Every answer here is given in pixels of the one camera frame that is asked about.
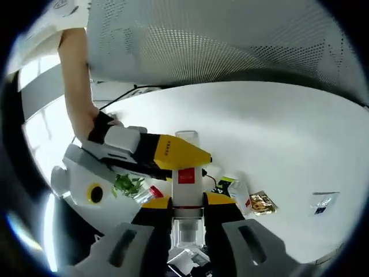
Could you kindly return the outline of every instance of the green plant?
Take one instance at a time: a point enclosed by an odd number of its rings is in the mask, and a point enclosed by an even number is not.
[[[116,191],[119,190],[123,195],[132,197],[140,191],[144,178],[132,178],[130,179],[128,174],[116,175],[115,183],[112,189],[112,194],[116,198]]]

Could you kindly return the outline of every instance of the small package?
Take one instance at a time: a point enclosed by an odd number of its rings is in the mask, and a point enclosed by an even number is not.
[[[271,201],[264,191],[250,195],[252,208],[256,215],[266,215],[276,212],[277,206]]]

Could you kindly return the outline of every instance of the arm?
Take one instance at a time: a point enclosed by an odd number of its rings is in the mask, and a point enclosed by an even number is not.
[[[85,139],[93,129],[93,120],[99,113],[91,98],[85,29],[75,28],[63,31],[59,56],[65,85],[67,113],[76,136],[79,139]]]

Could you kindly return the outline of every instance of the table surface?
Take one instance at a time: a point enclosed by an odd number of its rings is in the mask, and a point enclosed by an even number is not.
[[[226,175],[244,172],[250,193],[264,190],[276,203],[277,213],[251,217],[279,236],[299,262],[339,247],[366,200],[369,112],[339,96],[279,83],[209,83],[135,96],[106,112],[149,133],[196,130],[200,147]],[[315,192],[340,194],[313,215]],[[99,211],[66,200],[102,233],[139,209],[125,197]]]

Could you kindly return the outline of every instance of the leaf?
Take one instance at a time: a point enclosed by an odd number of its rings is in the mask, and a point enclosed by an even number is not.
[[[115,188],[114,188],[114,187],[112,187],[112,189],[111,189],[111,193],[113,194],[113,196],[114,196],[115,198],[117,198],[117,195],[116,195],[116,192],[115,192]]]

